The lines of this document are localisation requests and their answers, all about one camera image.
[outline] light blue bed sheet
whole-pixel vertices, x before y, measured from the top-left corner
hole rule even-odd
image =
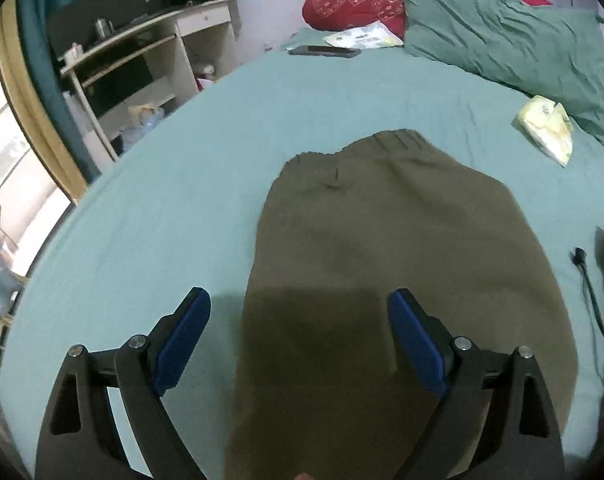
[[[578,128],[573,158],[562,169],[512,126],[526,101],[520,92],[393,48],[354,59],[271,52],[184,105],[90,188],[22,298],[0,401],[28,469],[34,471],[41,420],[66,350],[76,343],[115,348],[147,333],[198,285],[211,294],[211,320],[163,400],[208,478],[222,478],[242,300],[269,187],[300,152],[335,152],[394,128],[414,128],[462,164],[502,181],[524,210],[573,325],[579,376],[563,443],[566,454],[585,456],[598,427],[604,342],[569,252],[586,249],[604,304],[594,258],[604,229],[604,148]],[[548,331],[553,337],[553,327]],[[120,400],[114,412],[131,464],[147,471]]]

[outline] teal curtain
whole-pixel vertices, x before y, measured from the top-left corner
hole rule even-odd
[[[39,98],[84,178],[91,183],[99,171],[64,102],[46,33],[46,17],[74,0],[17,0],[24,60]]]

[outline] green pillow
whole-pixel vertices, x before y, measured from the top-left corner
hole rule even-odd
[[[564,105],[604,145],[604,38],[592,10],[404,0],[405,50]]]

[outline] smartphone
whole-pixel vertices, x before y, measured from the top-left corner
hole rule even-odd
[[[289,50],[291,56],[330,56],[330,57],[355,57],[362,52],[358,48],[342,48],[341,46],[314,46],[302,45]]]

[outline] drawer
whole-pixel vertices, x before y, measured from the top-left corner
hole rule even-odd
[[[206,6],[201,9],[187,10],[177,19],[179,35],[184,37],[198,30],[230,22],[231,14],[226,4]]]

